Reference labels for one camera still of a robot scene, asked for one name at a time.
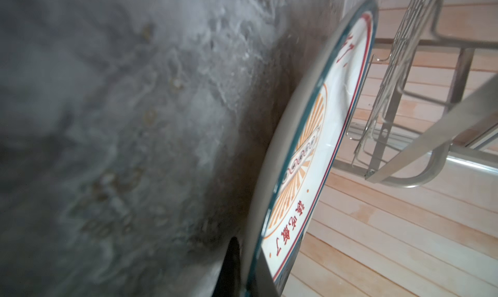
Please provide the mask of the stainless steel dish rack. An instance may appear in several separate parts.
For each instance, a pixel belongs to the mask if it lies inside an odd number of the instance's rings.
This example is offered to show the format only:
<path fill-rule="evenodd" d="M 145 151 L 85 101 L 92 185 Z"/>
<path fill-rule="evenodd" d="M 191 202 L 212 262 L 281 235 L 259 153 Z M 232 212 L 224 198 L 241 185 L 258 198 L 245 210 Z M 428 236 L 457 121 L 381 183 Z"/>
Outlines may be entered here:
<path fill-rule="evenodd" d="M 333 171 L 422 186 L 497 174 L 497 0 L 379 0 L 368 75 Z"/>

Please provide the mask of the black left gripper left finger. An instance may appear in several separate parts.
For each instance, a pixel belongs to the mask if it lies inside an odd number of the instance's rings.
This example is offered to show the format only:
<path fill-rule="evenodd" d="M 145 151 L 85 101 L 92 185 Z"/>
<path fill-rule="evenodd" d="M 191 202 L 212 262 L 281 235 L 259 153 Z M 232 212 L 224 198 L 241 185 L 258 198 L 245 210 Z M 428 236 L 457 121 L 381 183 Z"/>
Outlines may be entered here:
<path fill-rule="evenodd" d="M 239 296 L 241 287 L 240 254 L 239 241 L 237 237 L 232 237 L 212 297 Z"/>

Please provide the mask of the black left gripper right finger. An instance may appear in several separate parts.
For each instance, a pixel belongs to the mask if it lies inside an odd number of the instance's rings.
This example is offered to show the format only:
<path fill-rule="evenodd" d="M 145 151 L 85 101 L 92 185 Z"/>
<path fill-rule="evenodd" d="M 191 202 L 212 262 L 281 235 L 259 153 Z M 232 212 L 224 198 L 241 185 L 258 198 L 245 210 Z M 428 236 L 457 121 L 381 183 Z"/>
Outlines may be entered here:
<path fill-rule="evenodd" d="M 280 297 L 266 263 L 256 267 L 254 296 Z"/>

